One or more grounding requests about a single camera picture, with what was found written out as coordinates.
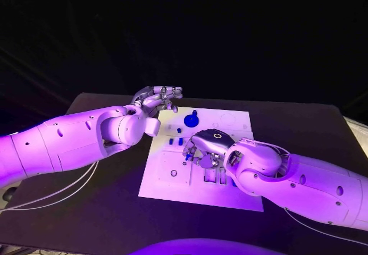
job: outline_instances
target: black background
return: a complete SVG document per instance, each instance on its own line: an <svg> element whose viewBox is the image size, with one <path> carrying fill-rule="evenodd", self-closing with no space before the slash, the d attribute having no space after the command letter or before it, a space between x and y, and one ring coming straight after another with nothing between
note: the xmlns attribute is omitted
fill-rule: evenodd
<svg viewBox="0 0 368 255"><path fill-rule="evenodd" d="M0 133L82 92L333 104L368 122L366 1L1 1Z"/></svg>

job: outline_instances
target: black table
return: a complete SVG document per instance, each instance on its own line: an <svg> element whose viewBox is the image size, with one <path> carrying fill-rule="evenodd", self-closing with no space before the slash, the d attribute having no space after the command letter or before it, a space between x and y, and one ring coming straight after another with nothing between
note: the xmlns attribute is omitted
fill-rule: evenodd
<svg viewBox="0 0 368 255"><path fill-rule="evenodd" d="M68 114L130 103L131 96L84 93ZM254 138L290 152L322 159L368 176L368 160L335 106L185 98L179 106L248 111ZM264 212L138 197L151 138L102 160L89 183L63 202L0 215L0 243L86 254L127 254L173 239L213 238L287 254L362 254L368 247L302 226L267 199ZM22 182L9 206L63 188L86 168L36 176ZM36 205L62 198L52 197ZM325 225L297 216L335 235L368 242L368 232Z"/></svg>

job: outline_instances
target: small blue part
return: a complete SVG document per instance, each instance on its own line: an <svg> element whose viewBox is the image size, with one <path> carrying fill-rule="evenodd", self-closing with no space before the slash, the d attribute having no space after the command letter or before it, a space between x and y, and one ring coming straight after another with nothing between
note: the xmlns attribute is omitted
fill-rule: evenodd
<svg viewBox="0 0 368 255"><path fill-rule="evenodd" d="M198 125L199 119L196 110L193 110L192 114L186 115L186 117L183 118L183 123L190 128L193 128Z"/></svg>
<svg viewBox="0 0 368 255"><path fill-rule="evenodd" d="M231 179L231 181L232 181L232 186L234 186L234 187L238 187L238 186L235 185L235 182L234 182L234 180L232 180L232 179Z"/></svg>

